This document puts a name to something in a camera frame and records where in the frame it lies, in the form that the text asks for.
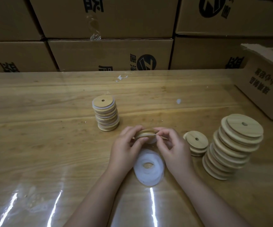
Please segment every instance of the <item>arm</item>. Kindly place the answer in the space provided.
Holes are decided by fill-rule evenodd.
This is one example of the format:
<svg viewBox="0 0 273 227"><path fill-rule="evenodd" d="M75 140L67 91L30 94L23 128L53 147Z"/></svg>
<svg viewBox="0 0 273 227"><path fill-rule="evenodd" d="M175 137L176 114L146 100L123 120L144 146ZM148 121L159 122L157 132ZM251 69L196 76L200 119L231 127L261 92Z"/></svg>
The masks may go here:
<svg viewBox="0 0 273 227"><path fill-rule="evenodd" d="M106 226L116 192L133 167L142 145L148 138L138 139L131 147L135 133L142 126L126 127L112 145L107 170L88 192L63 227Z"/></svg>
<svg viewBox="0 0 273 227"><path fill-rule="evenodd" d="M191 200L206 227L250 227L232 207L197 176L189 144L173 129L158 127L157 146L167 168Z"/></svg>

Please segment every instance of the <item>stack of wooden lids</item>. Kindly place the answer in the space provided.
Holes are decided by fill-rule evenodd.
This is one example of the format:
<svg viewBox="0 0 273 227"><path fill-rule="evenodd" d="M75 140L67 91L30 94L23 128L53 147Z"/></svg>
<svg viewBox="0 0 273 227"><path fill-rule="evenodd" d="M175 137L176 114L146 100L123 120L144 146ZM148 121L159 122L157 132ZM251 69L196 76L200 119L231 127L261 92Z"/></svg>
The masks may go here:
<svg viewBox="0 0 273 227"><path fill-rule="evenodd" d="M116 102L110 95L98 96L92 101L98 127L102 131L112 131L119 125Z"/></svg>
<svg viewBox="0 0 273 227"><path fill-rule="evenodd" d="M149 140L146 143L152 144L157 141L156 133L157 133L157 130L155 130L153 128L152 129L144 129L144 130L137 132L134 136L134 139L135 139L135 141L137 141L139 138L148 137Z"/></svg>
<svg viewBox="0 0 273 227"><path fill-rule="evenodd" d="M201 157L209 149L207 137L198 131L189 131L183 138L189 143L192 156Z"/></svg>
<svg viewBox="0 0 273 227"><path fill-rule="evenodd" d="M223 118L203 157L207 173L219 180L232 177L249 161L250 154L259 148L263 133L263 127L248 116L232 114Z"/></svg>

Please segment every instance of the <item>hand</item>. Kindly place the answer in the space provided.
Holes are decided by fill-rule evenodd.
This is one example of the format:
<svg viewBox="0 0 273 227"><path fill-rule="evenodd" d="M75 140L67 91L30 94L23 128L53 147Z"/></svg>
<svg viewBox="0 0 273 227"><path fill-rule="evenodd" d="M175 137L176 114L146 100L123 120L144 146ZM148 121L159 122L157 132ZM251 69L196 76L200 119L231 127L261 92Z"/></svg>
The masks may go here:
<svg viewBox="0 0 273 227"><path fill-rule="evenodd" d="M195 174L190 153L190 147L186 140L174 130L164 127L154 128L157 132L157 147L165 159L166 166L176 180L186 174Z"/></svg>
<svg viewBox="0 0 273 227"><path fill-rule="evenodd" d="M139 138L134 142L136 132L144 130L141 125L126 127L114 141L109 158L108 169L120 176L126 176L128 171L134 166L142 145L149 138Z"/></svg>

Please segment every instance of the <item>brown cardboard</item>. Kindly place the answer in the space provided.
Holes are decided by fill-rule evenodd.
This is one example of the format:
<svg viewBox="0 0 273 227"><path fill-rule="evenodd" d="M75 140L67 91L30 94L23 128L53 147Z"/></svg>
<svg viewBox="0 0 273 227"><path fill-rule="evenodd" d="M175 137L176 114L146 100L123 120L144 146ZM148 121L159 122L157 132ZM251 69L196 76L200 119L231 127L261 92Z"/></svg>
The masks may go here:
<svg viewBox="0 0 273 227"><path fill-rule="evenodd" d="M61 71L166 70L172 39L52 40Z"/></svg>
<svg viewBox="0 0 273 227"><path fill-rule="evenodd" d="M0 0L0 41L39 41L41 37L25 0Z"/></svg>
<svg viewBox="0 0 273 227"><path fill-rule="evenodd" d="M235 85L267 116L273 119L273 49L258 44L242 44L251 57Z"/></svg>
<svg viewBox="0 0 273 227"><path fill-rule="evenodd" d="M249 53L242 43L273 47L273 39L176 37L170 69L243 68Z"/></svg>
<svg viewBox="0 0 273 227"><path fill-rule="evenodd" d="M176 33L273 36L273 0L182 0Z"/></svg>
<svg viewBox="0 0 273 227"><path fill-rule="evenodd" d="M178 3L178 0L30 1L45 36L54 39L89 39L93 34L107 39L170 38Z"/></svg>
<svg viewBox="0 0 273 227"><path fill-rule="evenodd" d="M0 42L0 72L57 71L44 42Z"/></svg>

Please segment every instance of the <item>wooden table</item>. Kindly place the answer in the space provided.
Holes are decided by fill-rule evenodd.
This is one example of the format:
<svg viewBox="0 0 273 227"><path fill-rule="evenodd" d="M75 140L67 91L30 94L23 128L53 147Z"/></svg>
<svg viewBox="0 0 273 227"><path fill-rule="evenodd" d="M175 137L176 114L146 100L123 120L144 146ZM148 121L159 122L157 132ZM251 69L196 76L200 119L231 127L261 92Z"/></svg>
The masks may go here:
<svg viewBox="0 0 273 227"><path fill-rule="evenodd" d="M197 130L211 141L232 113L264 127L260 149L229 181L208 175L201 158L194 158L196 171L253 226L273 226L273 122L233 85L230 75L242 72L0 73L0 226L62 226L105 170L113 140L128 125L173 127L181 135ZM102 94L118 105L120 126L112 132L97 128L91 107ZM129 173L109 225L202 223L166 171L152 188Z"/></svg>

